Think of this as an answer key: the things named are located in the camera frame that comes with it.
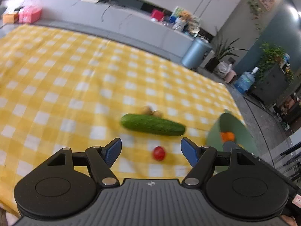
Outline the red cherry tomato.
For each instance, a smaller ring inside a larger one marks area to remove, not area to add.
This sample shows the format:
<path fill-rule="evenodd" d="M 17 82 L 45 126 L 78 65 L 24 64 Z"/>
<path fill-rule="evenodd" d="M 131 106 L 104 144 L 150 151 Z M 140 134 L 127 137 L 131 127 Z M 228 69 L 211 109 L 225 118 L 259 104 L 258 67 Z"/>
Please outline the red cherry tomato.
<path fill-rule="evenodd" d="M 165 156 L 166 152 L 161 146 L 157 146 L 153 149 L 153 158 L 156 161 L 163 161 L 165 159 Z"/>

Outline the green cucumber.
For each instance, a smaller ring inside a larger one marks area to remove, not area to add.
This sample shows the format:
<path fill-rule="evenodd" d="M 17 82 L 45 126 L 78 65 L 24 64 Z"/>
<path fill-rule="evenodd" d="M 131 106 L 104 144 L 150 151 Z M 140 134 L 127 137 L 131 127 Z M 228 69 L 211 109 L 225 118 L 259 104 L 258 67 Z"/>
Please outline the green cucumber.
<path fill-rule="evenodd" d="M 126 114 L 120 124 L 128 130 L 163 136 L 182 136 L 186 127 L 178 122 L 144 114 Z"/>

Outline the small orange tangerine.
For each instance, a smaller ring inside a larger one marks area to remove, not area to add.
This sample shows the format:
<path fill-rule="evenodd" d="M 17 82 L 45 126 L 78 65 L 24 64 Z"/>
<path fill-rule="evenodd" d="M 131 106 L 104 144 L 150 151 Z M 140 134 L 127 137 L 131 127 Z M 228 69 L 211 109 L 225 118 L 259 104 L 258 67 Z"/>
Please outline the small orange tangerine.
<path fill-rule="evenodd" d="M 220 132 L 220 135 L 223 143 L 235 141 L 235 134 L 233 132 Z"/>

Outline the green plastic bowl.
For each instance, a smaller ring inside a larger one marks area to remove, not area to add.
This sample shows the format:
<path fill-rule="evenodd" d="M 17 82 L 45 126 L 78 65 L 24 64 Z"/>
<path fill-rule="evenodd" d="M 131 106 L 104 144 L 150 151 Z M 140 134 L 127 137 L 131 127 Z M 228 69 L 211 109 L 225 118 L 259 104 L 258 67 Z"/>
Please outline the green plastic bowl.
<path fill-rule="evenodd" d="M 232 146 L 224 148 L 226 134 L 240 149 L 245 149 L 255 156 L 259 155 L 256 144 L 245 125 L 230 112 L 222 113 L 206 136 L 205 146 L 215 148 L 218 152 L 226 152 L 229 155 Z"/>

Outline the brown kiwi right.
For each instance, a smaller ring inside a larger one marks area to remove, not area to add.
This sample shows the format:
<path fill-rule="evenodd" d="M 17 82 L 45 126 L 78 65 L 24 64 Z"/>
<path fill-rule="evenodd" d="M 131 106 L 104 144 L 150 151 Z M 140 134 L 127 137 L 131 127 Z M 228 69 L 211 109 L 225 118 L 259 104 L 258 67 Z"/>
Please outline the brown kiwi right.
<path fill-rule="evenodd" d="M 158 118 L 162 118 L 163 117 L 163 113 L 159 110 L 153 111 L 152 112 L 152 116 L 158 117 Z"/>

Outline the yellow checkered tablecloth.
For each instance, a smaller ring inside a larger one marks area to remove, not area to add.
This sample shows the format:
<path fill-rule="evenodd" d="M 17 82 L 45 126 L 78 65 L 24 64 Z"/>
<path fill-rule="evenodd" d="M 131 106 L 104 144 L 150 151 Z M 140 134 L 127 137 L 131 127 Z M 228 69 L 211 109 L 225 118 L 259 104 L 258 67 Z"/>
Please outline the yellow checkered tablecloth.
<path fill-rule="evenodd" d="M 16 213 L 16 183 L 63 147 L 82 152 L 118 137 L 112 166 L 124 178 L 183 178 L 180 137 L 120 125 L 144 106 L 186 127 L 204 145 L 224 113 L 241 114 L 225 85 L 127 45 L 67 30 L 22 25 L 1 38 L 1 207 Z M 157 146 L 163 161 L 153 158 Z"/>

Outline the pink small stool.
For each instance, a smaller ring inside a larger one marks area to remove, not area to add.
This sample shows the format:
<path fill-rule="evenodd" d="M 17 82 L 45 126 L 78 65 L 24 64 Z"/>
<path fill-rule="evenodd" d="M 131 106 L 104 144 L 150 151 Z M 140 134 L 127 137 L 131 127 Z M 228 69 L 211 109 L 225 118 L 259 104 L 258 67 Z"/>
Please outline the pink small stool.
<path fill-rule="evenodd" d="M 226 74 L 226 76 L 224 77 L 224 81 L 226 83 L 230 83 L 236 76 L 236 72 L 234 70 L 229 70 L 229 72 Z"/>

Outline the blue water jug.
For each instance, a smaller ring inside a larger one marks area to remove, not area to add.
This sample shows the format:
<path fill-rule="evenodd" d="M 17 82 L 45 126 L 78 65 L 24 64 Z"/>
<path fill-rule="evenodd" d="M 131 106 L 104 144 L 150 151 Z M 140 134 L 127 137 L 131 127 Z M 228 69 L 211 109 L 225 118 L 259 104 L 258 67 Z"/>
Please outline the blue water jug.
<path fill-rule="evenodd" d="M 235 88 L 241 93 L 244 94 L 252 84 L 255 82 L 255 74 L 258 71 L 258 67 L 255 67 L 252 71 L 245 71 L 238 80 L 234 82 Z"/>

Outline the white plastic bag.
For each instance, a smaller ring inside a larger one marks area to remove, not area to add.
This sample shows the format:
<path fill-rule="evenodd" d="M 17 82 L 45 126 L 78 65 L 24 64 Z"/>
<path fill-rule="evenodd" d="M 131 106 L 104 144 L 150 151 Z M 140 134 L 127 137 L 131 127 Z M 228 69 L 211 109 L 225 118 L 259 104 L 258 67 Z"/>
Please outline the white plastic bag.
<path fill-rule="evenodd" d="M 220 62 L 214 69 L 214 73 L 220 78 L 224 78 L 232 69 L 232 64 L 225 63 L 224 61 Z"/>

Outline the dark grey drawer cabinet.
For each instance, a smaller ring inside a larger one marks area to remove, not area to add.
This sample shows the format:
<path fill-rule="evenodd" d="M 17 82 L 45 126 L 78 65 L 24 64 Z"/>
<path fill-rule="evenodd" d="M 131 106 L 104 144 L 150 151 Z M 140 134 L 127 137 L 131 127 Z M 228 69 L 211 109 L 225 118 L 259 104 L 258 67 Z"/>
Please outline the dark grey drawer cabinet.
<path fill-rule="evenodd" d="M 278 65 L 275 65 L 251 87 L 250 94 L 263 103 L 265 107 L 268 107 L 277 102 L 277 99 L 288 86 L 289 83 L 284 72 Z"/>

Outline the potted long-leaf plant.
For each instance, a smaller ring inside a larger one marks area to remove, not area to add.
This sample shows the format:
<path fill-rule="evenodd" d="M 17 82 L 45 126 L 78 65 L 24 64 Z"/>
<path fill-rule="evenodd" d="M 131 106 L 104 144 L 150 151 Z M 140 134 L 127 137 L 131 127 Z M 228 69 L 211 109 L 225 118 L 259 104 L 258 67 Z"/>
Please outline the potted long-leaf plant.
<path fill-rule="evenodd" d="M 229 41 L 229 39 L 223 39 L 222 29 L 218 30 L 215 27 L 216 35 L 211 41 L 213 44 L 214 56 L 206 64 L 205 69 L 212 73 L 216 66 L 222 61 L 226 56 L 239 57 L 235 52 L 236 51 L 247 51 L 244 48 L 238 48 L 235 46 L 235 43 L 240 40 L 240 37 Z"/>

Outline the trailing green ivy plant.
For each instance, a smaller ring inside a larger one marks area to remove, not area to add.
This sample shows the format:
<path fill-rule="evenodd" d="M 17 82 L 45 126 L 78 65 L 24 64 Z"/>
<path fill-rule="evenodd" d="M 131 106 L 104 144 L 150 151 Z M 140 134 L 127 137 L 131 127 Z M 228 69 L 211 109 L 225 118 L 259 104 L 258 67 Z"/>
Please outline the trailing green ivy plant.
<path fill-rule="evenodd" d="M 259 70 L 256 73 L 257 80 L 262 80 L 264 73 L 274 67 L 275 64 L 282 62 L 285 51 L 282 47 L 271 45 L 267 42 L 261 45 L 262 55 L 258 63 Z"/>

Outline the plush toy bear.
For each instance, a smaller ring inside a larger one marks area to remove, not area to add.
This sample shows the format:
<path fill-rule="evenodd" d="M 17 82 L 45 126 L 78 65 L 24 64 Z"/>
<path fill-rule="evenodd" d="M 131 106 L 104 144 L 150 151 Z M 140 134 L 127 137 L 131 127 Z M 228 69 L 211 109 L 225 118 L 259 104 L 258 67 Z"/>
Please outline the plush toy bear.
<path fill-rule="evenodd" d="M 181 11 L 179 13 L 179 19 L 181 24 L 185 25 L 191 19 L 191 13 L 186 10 Z"/>

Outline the red box on console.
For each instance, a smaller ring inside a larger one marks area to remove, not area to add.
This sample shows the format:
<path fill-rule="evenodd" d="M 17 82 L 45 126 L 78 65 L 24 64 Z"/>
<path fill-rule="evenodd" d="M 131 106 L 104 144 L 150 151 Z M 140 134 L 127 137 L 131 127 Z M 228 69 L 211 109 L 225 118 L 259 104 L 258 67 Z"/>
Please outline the red box on console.
<path fill-rule="evenodd" d="M 154 9 L 151 12 L 150 18 L 152 21 L 162 21 L 162 19 L 164 19 L 164 16 L 164 12 Z"/>

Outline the pink tissue box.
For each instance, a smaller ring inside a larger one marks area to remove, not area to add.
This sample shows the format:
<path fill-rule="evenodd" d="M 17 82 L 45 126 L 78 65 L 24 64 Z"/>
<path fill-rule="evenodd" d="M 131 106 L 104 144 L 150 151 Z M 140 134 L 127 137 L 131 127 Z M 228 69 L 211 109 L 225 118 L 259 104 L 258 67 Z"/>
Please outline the pink tissue box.
<path fill-rule="evenodd" d="M 40 20 L 42 8 L 38 6 L 27 6 L 20 9 L 18 22 L 20 24 L 33 24 Z"/>

